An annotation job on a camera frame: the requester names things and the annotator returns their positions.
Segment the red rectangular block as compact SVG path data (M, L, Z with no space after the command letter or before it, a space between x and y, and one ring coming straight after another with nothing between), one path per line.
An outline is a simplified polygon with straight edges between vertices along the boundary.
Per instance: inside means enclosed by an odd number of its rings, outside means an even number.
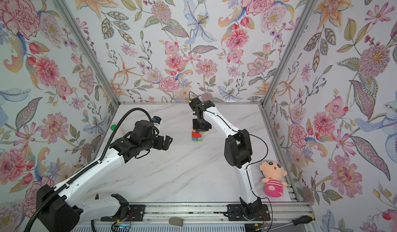
M200 134L199 132L193 132L193 133L191 134L191 137L192 137L192 138L201 138L201 137L202 137L202 134Z

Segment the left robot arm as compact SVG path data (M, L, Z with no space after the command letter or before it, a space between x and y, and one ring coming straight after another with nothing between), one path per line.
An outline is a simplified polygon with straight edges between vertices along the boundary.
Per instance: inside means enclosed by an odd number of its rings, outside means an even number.
M24 230L29 232L36 220L50 232L70 232L82 222L102 217L127 220L133 212L120 194L93 201L85 201L83 197L115 169L131 159L139 159L141 152L149 153L152 148L168 150L173 139L160 136L160 123L158 116L151 121L136 122L133 131L111 143L108 150L84 169L53 187L41 187L37 192L36 211Z

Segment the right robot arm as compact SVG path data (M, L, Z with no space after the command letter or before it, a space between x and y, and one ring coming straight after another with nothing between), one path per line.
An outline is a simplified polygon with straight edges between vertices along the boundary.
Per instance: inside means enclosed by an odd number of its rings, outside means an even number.
M252 219L253 214L249 206L256 202L249 184L247 166L251 162L252 146L247 130L240 130L230 123L211 101L200 101L193 98L189 107L196 116L193 119L193 130L207 132L215 129L225 139L224 157L227 163L234 168L240 188L240 207L237 214L245 219Z

